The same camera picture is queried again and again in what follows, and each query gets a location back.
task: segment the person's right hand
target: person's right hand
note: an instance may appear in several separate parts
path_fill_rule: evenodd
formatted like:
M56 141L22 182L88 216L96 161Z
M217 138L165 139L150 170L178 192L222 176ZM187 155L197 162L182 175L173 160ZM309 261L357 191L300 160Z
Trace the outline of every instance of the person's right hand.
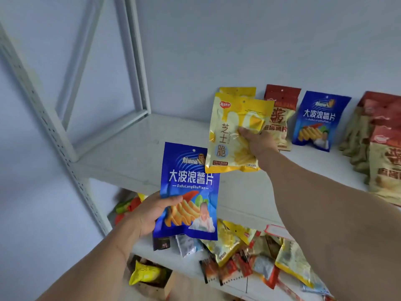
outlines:
M278 152L273 136L268 131L262 130L259 134L255 134L243 127L239 127L238 131L249 142L249 149L256 158L259 158L261 153L266 153L268 149Z

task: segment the person's right arm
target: person's right arm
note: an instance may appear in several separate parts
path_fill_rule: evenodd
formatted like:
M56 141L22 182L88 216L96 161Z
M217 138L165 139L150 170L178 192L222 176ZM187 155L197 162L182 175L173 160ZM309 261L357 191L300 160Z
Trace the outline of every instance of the person's right arm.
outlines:
M241 129L273 184L278 213L339 301L401 298L401 212L379 197L308 171L272 136Z

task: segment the metal frame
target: metal frame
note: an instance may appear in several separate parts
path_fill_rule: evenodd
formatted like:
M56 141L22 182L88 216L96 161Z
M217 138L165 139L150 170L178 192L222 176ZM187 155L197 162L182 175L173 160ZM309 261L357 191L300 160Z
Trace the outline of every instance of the metal frame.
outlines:
M102 232L107 235L111 231L112 226L108 221L106 214L98 209L99 206L96 204L96 200L91 194L89 178L79 177L78 172L75 170L74 162L78 161L80 157L82 157L86 152L95 146L109 139L127 126L135 124L150 114L150 100L138 25L138 14L136 11L136 1L121 0L120 6L123 8L122 12L126 13L126 17L119 19L119 23L123 24L120 25L120 27L123 30L126 30L126 34L123 35L130 37L132 44L129 46L132 50L125 51L126 53L133 55L133 57L126 57L127 66L131 67L132 70L133 68L136 70L136 74L135 72L130 72L129 77L131 86L137 85L139 87L142 110L134 111L126 116L123 116L109 125L106 129L96 132L77 148L73 147L72 143L67 137L66 130L71 118L74 103L79 90L79 85L85 70L85 64L90 52L103 4L104 0L92 0L89 3L89 6L92 10L92 15L87 23L87 29L83 30L79 35L79 38L84 41L84 44L77 50L78 57L76 58L76 63L73 63L75 66L72 66L74 74L70 79L71 82L67 82L63 89L63 93L65 93L65 96L68 96L68 100L66 104L60 106L59 115L63 116L62 120L57 115L56 110L48 106L46 101L44 101L43 98L38 95L38 91L36 90L33 82L34 79L30 77L26 67L23 64L23 61L19 57L1 22L0 50L10 64L19 84L25 91L26 97L33 106L36 115L40 118L44 128L48 132L49 137L52 139L54 147L58 151L60 157L63 159L63 162L73 177L79 192L93 213L93 217L98 222Z

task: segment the white wall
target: white wall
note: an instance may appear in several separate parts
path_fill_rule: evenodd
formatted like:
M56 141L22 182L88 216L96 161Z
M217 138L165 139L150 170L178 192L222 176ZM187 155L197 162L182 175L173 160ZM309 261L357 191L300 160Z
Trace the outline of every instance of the white wall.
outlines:
M0 296L33 300L103 237L0 54Z
M267 83L352 96L344 119L366 90L401 94L401 0L137 5L155 113L209 121L220 86L257 86L259 97Z

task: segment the floor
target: floor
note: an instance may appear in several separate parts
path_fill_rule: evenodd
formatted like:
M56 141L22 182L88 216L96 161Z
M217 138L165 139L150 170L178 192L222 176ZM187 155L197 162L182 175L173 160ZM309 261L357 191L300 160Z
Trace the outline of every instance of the floor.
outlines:
M128 286L127 275L124 277L123 290L119 301L151 301L142 296L135 286ZM178 275L176 284L170 293L169 301L233 301L234 297L212 288L198 279Z

